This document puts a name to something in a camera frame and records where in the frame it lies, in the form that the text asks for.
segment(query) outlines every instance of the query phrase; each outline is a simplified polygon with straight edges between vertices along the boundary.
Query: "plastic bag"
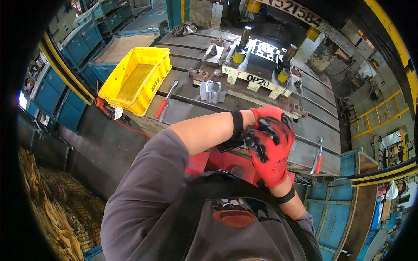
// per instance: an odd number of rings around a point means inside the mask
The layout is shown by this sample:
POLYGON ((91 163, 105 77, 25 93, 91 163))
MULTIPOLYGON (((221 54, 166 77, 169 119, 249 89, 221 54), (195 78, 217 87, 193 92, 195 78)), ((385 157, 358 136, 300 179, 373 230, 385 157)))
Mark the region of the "plastic bag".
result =
POLYGON ((398 196, 398 187, 396 186, 395 182, 393 180, 390 181, 390 188, 386 192, 386 200, 392 200, 395 199, 398 196))

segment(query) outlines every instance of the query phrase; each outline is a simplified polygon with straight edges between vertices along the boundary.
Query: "red glove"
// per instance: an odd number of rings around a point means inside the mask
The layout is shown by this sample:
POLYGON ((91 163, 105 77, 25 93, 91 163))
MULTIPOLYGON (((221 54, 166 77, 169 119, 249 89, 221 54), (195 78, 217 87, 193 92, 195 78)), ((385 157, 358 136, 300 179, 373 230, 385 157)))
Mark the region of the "red glove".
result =
POLYGON ((249 137, 245 143, 265 186, 274 188, 283 183, 290 173, 287 170, 287 159, 295 141, 294 128, 290 118, 280 108, 265 106, 250 110, 257 124, 255 129, 248 129, 249 137))

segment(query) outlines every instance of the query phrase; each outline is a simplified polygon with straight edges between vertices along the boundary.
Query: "crumpled cloth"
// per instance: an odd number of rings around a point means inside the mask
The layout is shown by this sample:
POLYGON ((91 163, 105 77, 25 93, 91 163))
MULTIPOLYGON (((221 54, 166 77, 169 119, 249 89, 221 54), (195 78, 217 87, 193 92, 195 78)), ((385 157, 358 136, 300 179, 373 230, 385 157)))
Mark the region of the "crumpled cloth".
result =
POLYGON ((191 22, 185 22, 181 25, 176 25, 173 27, 171 31, 171 35, 173 36, 181 36, 181 35, 189 35, 195 33, 197 28, 191 22))

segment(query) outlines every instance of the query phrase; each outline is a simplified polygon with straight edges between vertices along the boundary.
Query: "red handle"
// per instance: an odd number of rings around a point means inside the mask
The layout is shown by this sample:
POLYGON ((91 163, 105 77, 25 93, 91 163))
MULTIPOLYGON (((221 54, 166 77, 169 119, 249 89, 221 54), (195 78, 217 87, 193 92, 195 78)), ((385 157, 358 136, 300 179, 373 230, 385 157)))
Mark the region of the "red handle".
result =
POLYGON ((159 119, 161 117, 161 113, 163 113, 163 110, 164 110, 164 107, 166 106, 166 104, 167 104, 167 99, 164 98, 163 102, 161 103, 160 108, 158 109, 157 114, 155 115, 156 119, 159 119))
POLYGON ((321 170, 321 162, 322 162, 322 156, 319 156, 318 161, 316 162, 315 174, 318 174, 319 171, 321 170))

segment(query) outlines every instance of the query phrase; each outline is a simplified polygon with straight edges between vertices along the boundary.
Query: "cardboard sheet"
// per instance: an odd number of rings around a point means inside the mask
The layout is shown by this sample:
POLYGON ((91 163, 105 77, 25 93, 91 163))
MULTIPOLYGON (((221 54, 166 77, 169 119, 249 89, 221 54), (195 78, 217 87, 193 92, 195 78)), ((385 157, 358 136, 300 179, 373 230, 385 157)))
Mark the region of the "cardboard sheet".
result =
POLYGON ((113 43, 95 63, 119 63, 134 47, 149 47, 159 34, 133 35, 113 39, 113 43))

